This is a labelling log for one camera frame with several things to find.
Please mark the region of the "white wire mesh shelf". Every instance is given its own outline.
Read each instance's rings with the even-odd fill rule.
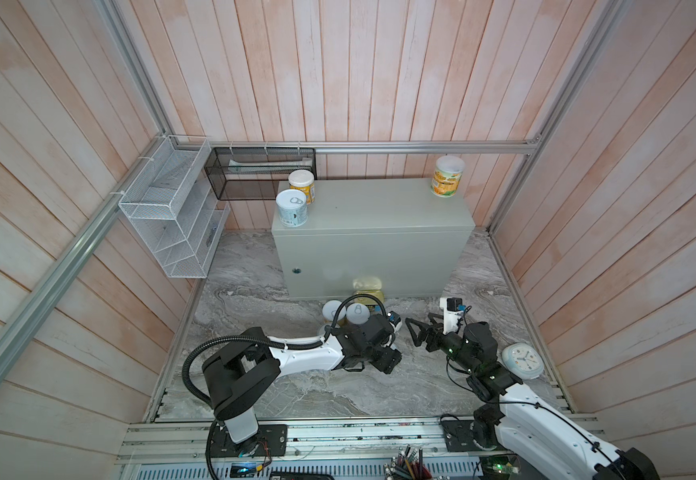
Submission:
[[[202,171],[206,138],[192,149],[179,138],[198,143],[165,138],[119,205],[168,276],[204,278],[230,208],[215,209],[218,198]]]
[[[200,147],[187,144],[198,140]],[[176,220],[210,151],[204,137],[165,137],[119,201],[124,215],[136,220]]]
[[[213,210],[204,233],[199,236],[196,254],[164,268],[168,276],[180,278],[206,278],[212,263],[212,253],[218,248],[220,232],[223,231],[230,208]]]

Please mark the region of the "can lid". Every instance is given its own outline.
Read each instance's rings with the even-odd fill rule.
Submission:
[[[314,174],[310,170],[295,170],[290,174],[289,181],[293,187],[307,187],[314,182]]]
[[[444,155],[436,161],[436,168],[448,174],[459,174],[466,169],[466,162],[454,155]]]
[[[276,196],[276,205],[284,208],[285,210],[292,210],[295,208],[300,208],[305,205],[306,196],[300,190],[294,188],[289,188],[287,190],[282,190]]]

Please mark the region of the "can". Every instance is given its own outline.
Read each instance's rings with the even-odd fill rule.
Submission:
[[[431,191],[439,197],[451,197],[457,192],[466,162],[454,155],[445,155],[436,161],[436,171],[431,180]]]
[[[310,205],[316,198],[314,174],[310,170],[295,170],[289,176],[290,187],[305,194],[306,204]]]
[[[290,188],[276,196],[279,220],[285,226],[300,226],[308,220],[306,197],[303,192]]]

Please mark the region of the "wooden wall panel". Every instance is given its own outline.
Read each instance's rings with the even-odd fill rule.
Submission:
[[[496,240],[578,408],[696,475],[696,2],[631,5]]]
[[[116,1],[176,133],[238,141],[534,138],[606,4]],[[429,177],[438,157],[334,154],[317,165],[320,178]],[[463,194],[487,226],[522,158],[465,157]],[[270,228],[265,203],[231,208],[227,228]]]
[[[0,330],[157,133],[99,15],[0,0]],[[189,289],[116,222],[0,387],[0,478],[103,478]]]

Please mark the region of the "cabinet door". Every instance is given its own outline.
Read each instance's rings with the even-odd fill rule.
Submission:
[[[276,236],[290,297],[440,296],[470,232]]]

